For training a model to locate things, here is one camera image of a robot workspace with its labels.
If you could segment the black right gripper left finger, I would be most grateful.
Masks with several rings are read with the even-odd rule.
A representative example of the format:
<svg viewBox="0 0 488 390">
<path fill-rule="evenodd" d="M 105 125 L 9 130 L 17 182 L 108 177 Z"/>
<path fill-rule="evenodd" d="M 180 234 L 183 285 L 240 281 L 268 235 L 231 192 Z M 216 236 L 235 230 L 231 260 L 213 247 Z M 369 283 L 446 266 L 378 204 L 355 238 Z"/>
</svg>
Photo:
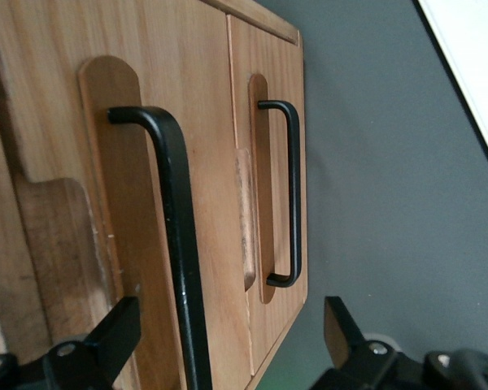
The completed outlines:
<svg viewBox="0 0 488 390">
<path fill-rule="evenodd" d="M 55 346 L 44 357 L 48 389 L 112 389 L 141 338 L 139 300 L 122 298 L 82 341 Z"/>
</svg>

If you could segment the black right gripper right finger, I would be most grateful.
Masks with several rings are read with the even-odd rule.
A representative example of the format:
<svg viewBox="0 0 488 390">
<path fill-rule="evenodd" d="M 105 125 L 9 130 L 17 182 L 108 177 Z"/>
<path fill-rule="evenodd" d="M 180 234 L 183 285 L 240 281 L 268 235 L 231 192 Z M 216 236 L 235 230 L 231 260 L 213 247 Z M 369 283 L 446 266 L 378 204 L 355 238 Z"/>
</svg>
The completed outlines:
<svg viewBox="0 0 488 390">
<path fill-rule="evenodd" d="M 340 297 L 326 297 L 324 339 L 335 372 L 353 382 L 394 377 L 398 353 L 381 340 L 364 337 Z"/>
</svg>

